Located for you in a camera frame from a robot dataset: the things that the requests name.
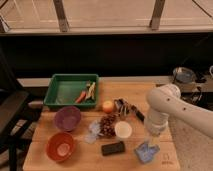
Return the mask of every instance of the purple bowl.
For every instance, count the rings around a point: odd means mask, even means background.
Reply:
[[[61,131],[72,131],[81,120],[81,111],[75,106],[61,108],[55,115],[54,124]]]

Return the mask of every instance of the green plastic tray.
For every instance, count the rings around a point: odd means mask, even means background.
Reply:
[[[95,107],[98,100],[97,74],[54,74],[47,90],[44,105],[50,108],[74,105],[79,108]],[[75,103],[81,91],[86,90],[88,81],[95,82],[95,100]]]

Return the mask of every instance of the carrot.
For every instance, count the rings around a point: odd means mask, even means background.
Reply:
[[[85,97],[86,97],[86,91],[82,91],[80,96],[75,100],[75,103],[81,103]]]

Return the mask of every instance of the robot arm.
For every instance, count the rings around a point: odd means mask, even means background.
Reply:
[[[167,84],[152,89],[147,94],[147,101],[150,109],[144,122],[151,134],[159,135],[167,127],[169,115],[174,115],[213,138],[213,112],[181,100],[176,85]]]

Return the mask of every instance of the brown object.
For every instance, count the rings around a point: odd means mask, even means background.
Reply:
[[[103,116],[100,106],[105,100],[122,97],[146,114],[149,106],[145,96],[154,86],[154,83],[143,82],[100,82],[98,105],[93,110],[82,112],[82,120],[72,132],[78,145],[72,156],[60,164],[50,160],[45,154],[47,140],[58,129],[52,124],[55,113],[44,109],[25,159],[24,171],[179,171],[180,166],[169,128],[156,139],[155,143],[159,145],[161,150],[156,154],[155,159],[147,165],[140,163],[133,150],[144,142],[147,138],[147,132],[135,115],[129,115],[126,118],[126,121],[131,124],[133,132],[131,137],[125,141],[125,153],[108,157],[102,156],[101,146],[117,142],[115,138],[99,139],[92,145],[84,141],[90,123]]]
[[[110,138],[115,136],[115,129],[113,123],[116,120],[115,114],[109,114],[101,118],[100,127],[101,127],[101,135]]]

